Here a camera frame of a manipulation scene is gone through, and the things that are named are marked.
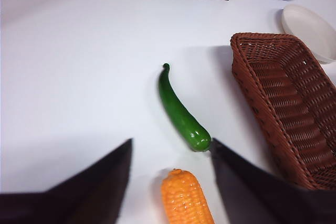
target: green chili pepper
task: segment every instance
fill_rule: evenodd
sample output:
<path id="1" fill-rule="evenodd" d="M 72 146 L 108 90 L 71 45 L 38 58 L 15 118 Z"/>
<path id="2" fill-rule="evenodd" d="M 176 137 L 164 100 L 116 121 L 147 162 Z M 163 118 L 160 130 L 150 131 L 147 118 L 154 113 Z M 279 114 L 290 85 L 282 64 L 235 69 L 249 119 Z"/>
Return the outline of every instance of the green chili pepper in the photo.
<path id="1" fill-rule="evenodd" d="M 208 150 L 211 142 L 209 133 L 196 121 L 176 96 L 169 82 L 169 64 L 165 63 L 163 68 L 159 77 L 159 93 L 168 116 L 194 151 L 204 152 Z"/>

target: brown woven basket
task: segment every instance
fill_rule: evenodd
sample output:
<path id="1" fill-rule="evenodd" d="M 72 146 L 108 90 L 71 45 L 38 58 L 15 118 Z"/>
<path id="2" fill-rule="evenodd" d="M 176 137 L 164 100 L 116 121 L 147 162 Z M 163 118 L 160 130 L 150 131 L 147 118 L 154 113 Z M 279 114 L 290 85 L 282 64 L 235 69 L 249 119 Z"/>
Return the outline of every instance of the brown woven basket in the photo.
<path id="1" fill-rule="evenodd" d="M 336 89 L 301 40 L 235 34 L 232 73 L 283 176 L 336 190 Z"/>

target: plastic food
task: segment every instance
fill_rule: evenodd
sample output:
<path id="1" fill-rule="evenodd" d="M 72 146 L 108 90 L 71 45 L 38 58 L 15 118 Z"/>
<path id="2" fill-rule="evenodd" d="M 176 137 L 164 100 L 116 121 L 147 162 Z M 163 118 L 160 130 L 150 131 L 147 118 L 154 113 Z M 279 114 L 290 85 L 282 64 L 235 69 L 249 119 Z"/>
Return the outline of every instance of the plastic food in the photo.
<path id="1" fill-rule="evenodd" d="M 170 224 L 214 224 L 201 186 L 190 172 L 169 172 L 162 181 L 161 194 Z"/>
<path id="2" fill-rule="evenodd" d="M 165 63 L 163 68 L 164 70 L 159 77 L 159 93 L 168 116 L 194 151 L 204 152 L 208 150 L 211 142 L 209 133 L 196 121 L 176 96 L 169 82 L 169 64 Z"/>

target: corn cob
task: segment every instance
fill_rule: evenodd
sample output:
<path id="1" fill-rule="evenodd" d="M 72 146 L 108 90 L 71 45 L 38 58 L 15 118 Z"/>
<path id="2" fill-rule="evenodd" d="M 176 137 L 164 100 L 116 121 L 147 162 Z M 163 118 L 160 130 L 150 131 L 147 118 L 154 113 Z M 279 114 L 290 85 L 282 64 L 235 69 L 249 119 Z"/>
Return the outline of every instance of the corn cob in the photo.
<path id="1" fill-rule="evenodd" d="M 190 172 L 169 172 L 162 181 L 161 194 L 170 224 L 214 224 L 203 191 Z"/>

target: white tabletop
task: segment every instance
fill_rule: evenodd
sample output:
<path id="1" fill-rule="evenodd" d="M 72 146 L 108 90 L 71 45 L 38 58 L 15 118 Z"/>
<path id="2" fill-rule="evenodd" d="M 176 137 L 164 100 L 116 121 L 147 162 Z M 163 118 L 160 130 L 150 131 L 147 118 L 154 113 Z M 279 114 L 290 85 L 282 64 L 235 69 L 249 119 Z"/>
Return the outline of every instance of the white tabletop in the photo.
<path id="1" fill-rule="evenodd" d="M 282 32 L 290 3 L 336 28 L 336 0 L 2 0 L 2 192 L 46 190 L 133 137 L 119 223 L 166 223 L 159 187 L 172 168 L 194 173 L 215 222 L 229 223 L 209 154 L 186 147 L 157 78 L 170 63 L 173 88 L 211 136 L 272 172 L 229 40 Z M 323 66 L 334 83 L 335 66 Z"/>

